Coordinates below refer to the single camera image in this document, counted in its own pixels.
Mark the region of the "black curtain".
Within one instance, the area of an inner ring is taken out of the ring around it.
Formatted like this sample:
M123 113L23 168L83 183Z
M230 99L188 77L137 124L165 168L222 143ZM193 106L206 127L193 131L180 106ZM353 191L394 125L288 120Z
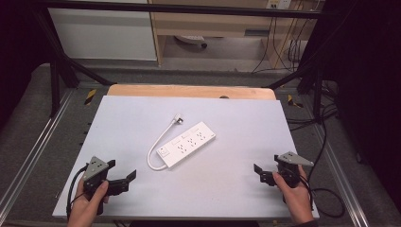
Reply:
M325 75L357 151L401 209L401 0L358 0Z
M0 0L0 129L25 93L31 73L48 62L29 0Z

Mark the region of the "person's left hand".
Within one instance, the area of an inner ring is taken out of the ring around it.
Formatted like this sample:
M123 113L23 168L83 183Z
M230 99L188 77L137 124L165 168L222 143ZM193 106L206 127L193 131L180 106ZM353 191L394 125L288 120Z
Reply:
M68 222L75 222L79 220L94 222L98 206L102 202L107 202L108 197L106 196L109 183L103 182L96 190L95 194L89 200L83 196L83 180L78 182L78 188L76 191L77 199L73 202L72 211Z

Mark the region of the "light wooden desk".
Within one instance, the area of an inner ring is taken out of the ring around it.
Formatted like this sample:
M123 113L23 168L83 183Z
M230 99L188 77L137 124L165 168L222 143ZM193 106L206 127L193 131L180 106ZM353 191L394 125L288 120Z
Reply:
M268 0L148 0L151 4L189 5L268 9ZM289 9L317 11L322 0L291 0ZM284 65L287 44L293 40L306 41L315 26L313 20L292 18L264 18L210 14L150 14L153 31L162 36L254 37L267 48L267 57L273 68Z

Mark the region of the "white wall socket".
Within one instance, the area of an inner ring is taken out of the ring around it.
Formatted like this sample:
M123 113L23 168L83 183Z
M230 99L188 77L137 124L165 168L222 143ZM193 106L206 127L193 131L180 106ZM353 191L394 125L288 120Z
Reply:
M268 0L268 9L289 9L291 0Z

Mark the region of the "white cabinet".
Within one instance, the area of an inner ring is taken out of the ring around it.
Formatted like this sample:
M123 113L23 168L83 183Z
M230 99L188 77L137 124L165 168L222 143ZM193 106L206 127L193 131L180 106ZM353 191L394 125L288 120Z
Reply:
M62 48L71 58L156 60L148 13L88 9L49 12Z

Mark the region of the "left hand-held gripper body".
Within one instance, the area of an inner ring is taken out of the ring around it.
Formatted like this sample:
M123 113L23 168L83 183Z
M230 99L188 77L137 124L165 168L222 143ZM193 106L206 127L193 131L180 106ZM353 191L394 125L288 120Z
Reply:
M107 181L108 162L104 162L99 158L93 156L89 162L85 173L83 174L83 186L84 193L90 198L93 197L99 186ZM129 191L129 182L125 179L109 181L109 187L107 190L107 196L117 196L123 192Z

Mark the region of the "aluminium rail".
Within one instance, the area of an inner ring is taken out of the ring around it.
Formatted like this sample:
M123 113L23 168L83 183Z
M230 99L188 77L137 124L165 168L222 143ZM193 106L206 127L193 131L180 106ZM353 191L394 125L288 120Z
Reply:
M35 144L29 151L29 154L19 168L4 196L0 199L0 225L7 218L9 211L11 210L13 204L21 193L27 179L29 178L32 169L40 159L49 139L51 138L51 135L53 134L63 114L65 113L65 110L67 109L71 100L71 96L74 92L75 89L66 90L66 92L62 96L60 108L56 111L54 116L50 117L47 120L44 129L41 131L38 139L35 141Z
M338 158L328 140L327 133L324 130L323 124L315 125L314 130L323 145L323 156L333 175L336 186L340 192L346 210L354 223L355 227L369 227L369 221L361 208L357 196L342 169Z

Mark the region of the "white floor power strip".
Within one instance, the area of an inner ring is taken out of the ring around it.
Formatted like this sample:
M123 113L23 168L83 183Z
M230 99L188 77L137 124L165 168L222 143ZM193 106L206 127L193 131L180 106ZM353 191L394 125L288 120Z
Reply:
M201 48L207 47L207 43L202 36L176 36L176 39L187 44L197 44Z

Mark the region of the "black metal frame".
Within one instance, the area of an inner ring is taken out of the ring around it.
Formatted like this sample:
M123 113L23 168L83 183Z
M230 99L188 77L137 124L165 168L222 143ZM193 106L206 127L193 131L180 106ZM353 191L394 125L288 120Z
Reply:
M73 68L94 81L110 86L113 81L102 78L80 63L72 60L62 49L61 43L53 23L44 18L44 12L51 9L89 9L89 10L112 10L112 11L138 11L178 14L210 14L230 15L248 17L270 17L270 18L298 18L298 19L326 19L334 16L333 12L324 11L299 11L289 9L251 9L233 7L212 6L189 6L189 5L166 5L166 4L140 4L121 2L95 2L95 1L72 1L72 0L33 0L30 9L38 27L44 33L46 42L50 46L51 60L51 86L52 86L52 113L55 115L60 104L59 76L61 76L68 87L77 87L78 78Z

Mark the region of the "person's right hand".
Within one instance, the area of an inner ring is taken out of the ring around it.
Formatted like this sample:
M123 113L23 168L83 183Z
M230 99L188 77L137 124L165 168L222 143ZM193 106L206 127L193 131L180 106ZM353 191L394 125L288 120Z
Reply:
M272 176L284 196L293 223L300 226L314 221L307 188L302 183L291 188L277 172L273 172Z

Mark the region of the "wooden table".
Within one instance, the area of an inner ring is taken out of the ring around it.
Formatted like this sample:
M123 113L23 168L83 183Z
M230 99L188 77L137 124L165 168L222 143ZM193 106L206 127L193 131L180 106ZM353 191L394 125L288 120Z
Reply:
M115 84L108 96L167 96L275 100L272 89L225 86Z

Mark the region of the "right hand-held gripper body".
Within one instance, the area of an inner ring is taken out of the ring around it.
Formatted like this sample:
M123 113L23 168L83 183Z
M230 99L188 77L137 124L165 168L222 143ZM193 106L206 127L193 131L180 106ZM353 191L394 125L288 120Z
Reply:
M278 158L280 161L275 161L277 163L277 171L291 188L295 188L301 181L299 166L314 166L313 162L292 151L279 155ZM259 178L261 183L266 183L269 186L276 185L270 171L263 170L263 172L259 174Z

